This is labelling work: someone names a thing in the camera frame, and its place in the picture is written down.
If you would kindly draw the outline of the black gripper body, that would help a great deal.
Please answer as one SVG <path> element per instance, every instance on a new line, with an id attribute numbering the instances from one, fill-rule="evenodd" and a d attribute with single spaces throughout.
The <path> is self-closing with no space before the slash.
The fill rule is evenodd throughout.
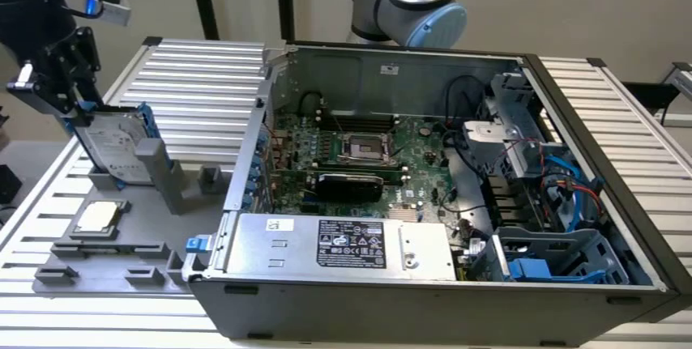
<path id="1" fill-rule="evenodd" d="M 2 0 L 2 44 L 20 66 L 77 30 L 66 0 Z"/>

